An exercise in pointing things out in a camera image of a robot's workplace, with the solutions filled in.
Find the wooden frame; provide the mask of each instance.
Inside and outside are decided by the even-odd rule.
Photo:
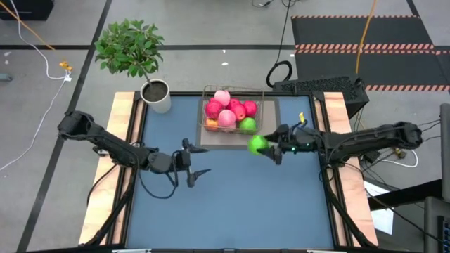
[[[114,102],[110,113],[110,119],[108,121],[107,130],[125,139],[127,137],[128,124],[131,117],[131,108],[134,102],[134,92],[118,92],[115,94]],[[344,98],[341,93],[324,93],[325,105],[328,112],[328,121],[331,131],[338,133],[346,133],[351,131],[347,111],[345,108]],[[321,111],[321,106],[318,101],[315,101],[316,110]],[[138,103],[136,108],[136,115],[141,115],[143,110],[143,102]],[[319,121],[319,129],[324,130],[322,114],[317,114]],[[138,138],[139,125],[141,118],[136,117],[133,126],[133,132],[131,135],[131,142],[134,142]],[[357,158],[352,158],[348,161],[349,164],[359,168]],[[94,182],[102,176],[113,164],[109,157],[100,157],[97,166],[97,172]],[[364,233],[364,235],[373,243],[378,244],[375,229],[373,227],[373,221],[371,211],[368,206],[366,197],[366,191],[360,171],[352,166],[345,166],[340,168],[340,179],[342,184],[342,190],[345,197],[345,204],[347,212],[354,220],[358,228]],[[97,230],[103,225],[103,222],[108,217],[112,210],[113,201],[115,197],[115,191],[119,178],[119,169],[115,169],[103,182],[95,189],[91,195],[91,201],[86,211],[86,216],[83,224],[82,233],[79,239],[79,243],[84,243],[90,240]],[[125,178],[129,178],[129,171],[125,174]],[[332,189],[335,190],[334,180],[331,182]],[[120,230],[122,229],[123,211],[119,215],[116,221],[116,231],[112,239],[113,243],[120,241]],[[340,215],[335,210],[335,221],[337,225],[337,234],[339,237],[339,244],[346,246],[345,232]],[[358,242],[353,238],[353,243],[358,246]]]

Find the paper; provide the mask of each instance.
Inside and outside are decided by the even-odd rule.
[[[364,187],[372,196],[389,192],[388,190],[385,190],[366,181],[364,181]],[[375,228],[379,231],[392,235],[392,227],[394,225],[394,212],[390,209],[380,209],[372,211],[371,213],[373,225],[375,226]]]

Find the orange cable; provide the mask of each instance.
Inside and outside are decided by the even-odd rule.
[[[355,72],[357,74],[358,74],[358,71],[359,71],[359,59],[361,57],[361,52],[362,52],[362,49],[363,49],[364,39],[366,38],[368,24],[370,24],[370,22],[371,22],[371,19],[372,19],[372,16],[373,16],[373,12],[375,11],[375,6],[376,5],[377,5],[377,0],[373,0],[371,13],[368,15],[367,22],[366,22],[366,27],[364,28],[364,32],[363,32],[363,36],[361,38],[361,42],[359,42],[358,56],[356,57],[356,69],[355,69]]]
[[[5,8],[6,11],[9,12],[9,14],[11,14],[18,22],[20,22],[20,24],[22,24],[25,28],[27,28],[31,33],[33,33],[36,38],[38,38],[38,40],[40,40],[46,47],[48,47],[51,50],[56,51],[56,49],[54,49],[54,47],[48,45],[35,31],[33,31],[33,29],[31,29],[30,27],[28,27],[27,24],[25,24],[23,21],[20,20],[20,18],[18,16],[16,16],[14,14],[14,12],[12,12],[3,2],[0,1],[0,5],[3,6],[3,8]]]

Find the basket of fruit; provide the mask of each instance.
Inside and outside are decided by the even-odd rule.
[[[207,85],[201,105],[198,124],[208,131],[255,134],[262,128],[263,90]]]

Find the blue table surface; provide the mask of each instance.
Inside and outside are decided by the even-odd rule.
[[[199,99],[174,96],[164,115],[149,108],[145,144],[172,153],[183,138],[194,143]],[[313,122],[308,97],[278,100],[282,123],[297,123],[299,112]],[[213,150],[191,159],[193,170],[212,171],[194,188],[187,187],[183,171],[168,200],[152,198],[136,184],[127,248],[333,248],[317,153],[285,155],[281,166],[246,150]],[[156,195],[172,189],[166,176],[143,171],[142,177]]]

